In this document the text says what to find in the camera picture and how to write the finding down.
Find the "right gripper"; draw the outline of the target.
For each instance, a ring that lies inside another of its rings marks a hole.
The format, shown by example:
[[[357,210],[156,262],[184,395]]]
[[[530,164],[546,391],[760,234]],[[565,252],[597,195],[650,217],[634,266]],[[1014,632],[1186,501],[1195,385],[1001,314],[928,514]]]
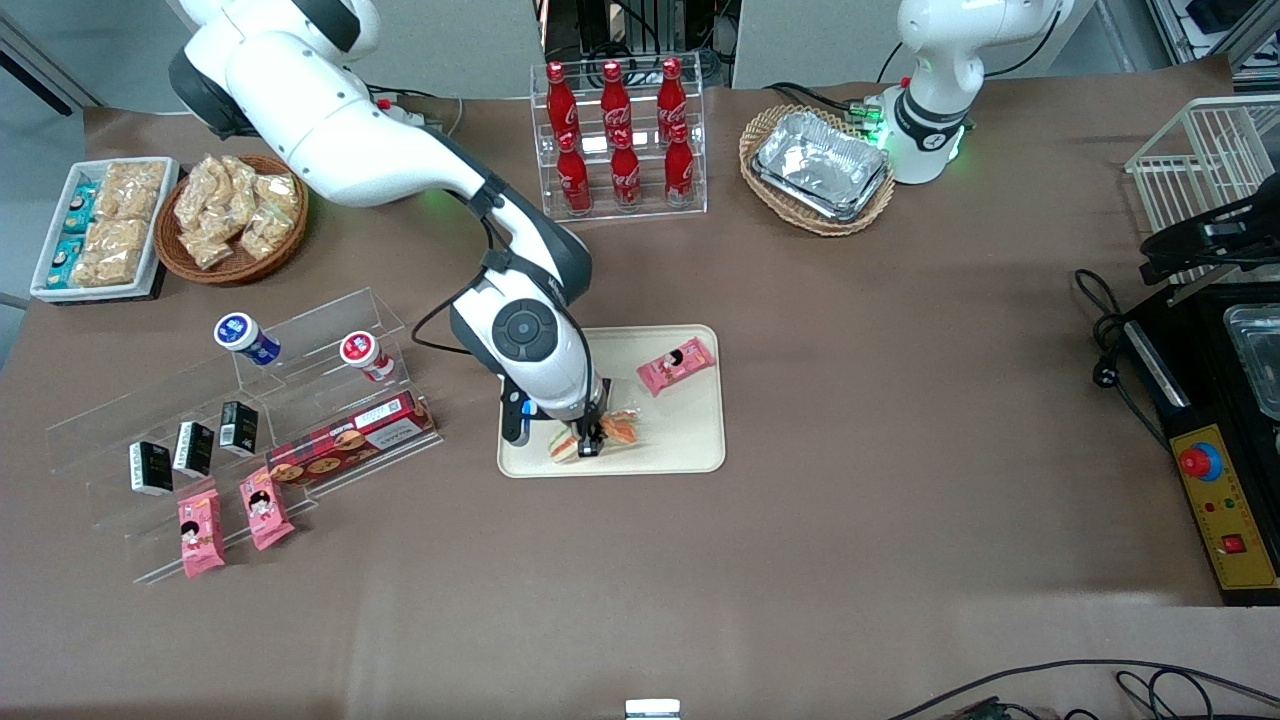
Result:
[[[608,411],[611,396],[609,378],[595,378],[594,389],[590,397],[571,410],[553,411],[544,410],[529,396],[525,396],[525,415],[538,421],[563,421],[576,424],[576,452],[579,457],[596,457],[607,439],[607,433],[599,423]]]

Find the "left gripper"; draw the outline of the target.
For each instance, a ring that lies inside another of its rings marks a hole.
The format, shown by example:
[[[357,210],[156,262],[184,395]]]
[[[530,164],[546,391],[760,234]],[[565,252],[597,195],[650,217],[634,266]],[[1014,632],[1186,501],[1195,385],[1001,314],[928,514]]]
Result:
[[[1198,225],[1170,225],[1140,245],[1147,261],[1140,278],[1157,286],[1211,264],[1252,269],[1279,261],[1277,186],[1260,186],[1249,197],[1206,213]]]

